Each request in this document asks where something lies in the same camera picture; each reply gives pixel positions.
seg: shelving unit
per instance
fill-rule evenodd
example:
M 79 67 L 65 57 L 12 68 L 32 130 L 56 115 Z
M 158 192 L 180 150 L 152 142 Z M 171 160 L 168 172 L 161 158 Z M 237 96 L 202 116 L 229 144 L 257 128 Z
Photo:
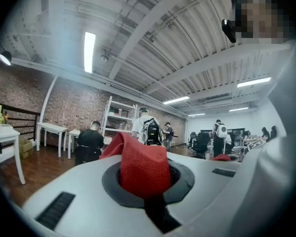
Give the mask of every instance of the shelving unit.
M 134 116 L 129 118 L 129 117 L 122 117 L 122 116 L 118 116 L 118 115 L 112 115 L 110 114 L 110 108 L 111 107 L 115 107 L 115 108 L 119 108 L 122 110 L 127 110 L 127 111 L 133 111 Z M 131 133 L 131 130 L 123 130 L 123 129 L 115 129 L 115 128 L 107 128 L 107 122 L 108 122 L 108 118 L 111 119 L 119 119 L 119 120 L 125 120 L 125 121 L 131 121 L 131 123 L 134 122 L 134 119 L 136 118 L 136 114 L 137 114 L 137 105 L 126 105 L 123 103 L 119 103 L 116 101 L 112 100 L 112 96 L 110 96 L 110 99 L 108 100 L 106 106 L 105 106 L 105 111 L 104 111 L 104 115 L 103 115 L 103 119 L 102 119 L 102 135 L 105 135 L 105 131 L 116 131 L 116 132 L 127 132 L 127 133 Z

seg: black railing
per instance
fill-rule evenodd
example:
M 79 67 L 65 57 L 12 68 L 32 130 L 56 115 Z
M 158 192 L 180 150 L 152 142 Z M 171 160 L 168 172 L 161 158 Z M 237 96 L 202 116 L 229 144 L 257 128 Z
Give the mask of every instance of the black railing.
M 17 108 L 17 107 L 13 107 L 13 106 L 10 106 L 10 105 L 6 105 L 6 104 L 3 104 L 3 103 L 0 103 L 0 105 L 2 106 L 2 109 L 1 109 L 1 113 L 5 113 L 7 112 L 8 113 L 8 116 L 9 116 L 9 112 L 8 111 L 11 111 L 11 112 L 16 112 L 16 113 L 23 113 L 23 114 L 29 114 L 29 115 L 35 115 L 35 118 L 10 118 L 8 117 L 8 124 L 9 124 L 9 120 L 21 120 L 21 121 L 34 121 L 34 124 L 33 125 L 15 125 L 13 126 L 13 128 L 28 128 L 28 127 L 33 127 L 33 131 L 30 131 L 30 132 L 20 132 L 20 135 L 25 135 L 25 134 L 33 134 L 33 137 L 31 138 L 28 138 L 29 140 L 31 139 L 34 139 L 36 140 L 36 127 L 37 127 L 37 117 L 40 116 L 40 113 L 37 113 L 37 112 L 32 112 L 32 111 L 28 111 L 28 110 L 24 110 L 24 109 L 20 109 L 20 108 Z M 6 144 L 4 147 L 8 147 L 8 146 L 11 146 L 13 145 L 12 144 Z

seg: red fabric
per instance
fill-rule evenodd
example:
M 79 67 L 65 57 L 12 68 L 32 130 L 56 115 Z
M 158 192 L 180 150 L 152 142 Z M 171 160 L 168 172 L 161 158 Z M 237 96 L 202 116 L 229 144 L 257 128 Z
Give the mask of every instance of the red fabric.
M 212 160 L 219 160 L 219 161 L 230 161 L 231 158 L 228 156 L 228 155 L 219 155 L 219 156 L 216 156 L 215 158 L 213 158 Z
M 118 133 L 100 159 L 122 155 L 121 186 L 132 194 L 153 198 L 171 186 L 167 151 L 162 146 L 146 146 L 127 133 Z

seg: fluorescent light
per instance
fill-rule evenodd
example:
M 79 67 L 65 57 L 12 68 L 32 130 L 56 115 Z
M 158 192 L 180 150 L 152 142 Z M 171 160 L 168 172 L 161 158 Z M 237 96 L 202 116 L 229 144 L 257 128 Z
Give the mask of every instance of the fluorescent light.
M 92 57 L 95 35 L 86 32 L 84 36 L 84 71 L 92 73 Z
M 0 59 L 1 61 L 3 61 L 6 65 L 11 66 L 11 63 L 9 62 L 9 60 L 7 58 L 5 58 L 2 54 L 0 54 Z
M 241 111 L 241 110 L 246 110 L 248 109 L 249 107 L 245 107 L 245 108 L 240 108 L 240 109 L 233 109 L 233 110 L 230 110 L 229 112 L 234 112 L 234 111 Z
M 241 82 L 241 83 L 238 83 L 237 87 L 239 88 L 239 87 L 243 87 L 243 86 L 249 86 L 249 85 L 253 85 L 253 84 L 257 84 L 257 83 L 267 82 L 270 80 L 271 80 L 271 77 L 253 80 L 253 81 Z
M 200 114 L 192 114 L 192 115 L 188 115 L 188 116 L 198 116 L 198 115 L 205 115 L 205 113 L 200 113 Z
M 164 104 L 167 105 L 167 104 L 171 104 L 171 103 L 179 102 L 179 101 L 182 101 L 182 100 L 185 100 L 185 99 L 189 99 L 189 97 L 186 96 L 186 97 L 181 97 L 181 98 L 178 98 L 178 99 L 173 99 L 173 100 L 170 100 L 170 101 L 164 102 Z

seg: red brick wall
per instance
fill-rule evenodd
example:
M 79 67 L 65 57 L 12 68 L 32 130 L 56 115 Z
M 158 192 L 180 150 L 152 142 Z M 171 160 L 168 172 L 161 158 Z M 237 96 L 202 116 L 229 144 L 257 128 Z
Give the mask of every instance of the red brick wall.
M 16 66 L 0 67 L 0 102 L 40 112 L 52 79 L 52 75 L 28 68 Z M 89 127 L 93 120 L 102 122 L 105 105 L 110 96 L 113 96 L 113 100 L 117 102 L 128 105 L 138 104 L 138 109 L 146 107 L 150 114 L 159 121 L 162 128 L 164 128 L 165 122 L 171 123 L 178 136 L 178 138 L 174 138 L 176 145 L 184 142 L 185 119 L 63 78 L 57 79 L 51 92 L 45 111 L 44 122 L 67 127 L 69 131 L 72 129 L 85 129 Z M 21 124 L 21 121 L 18 121 L 16 124 L 11 120 L 10 124 L 26 125 L 26 122 L 28 121 L 24 121 Z M 109 119 L 109 125 L 116 128 L 119 127 L 120 123 L 119 120 Z M 57 135 L 48 133 L 47 143 L 57 145 Z

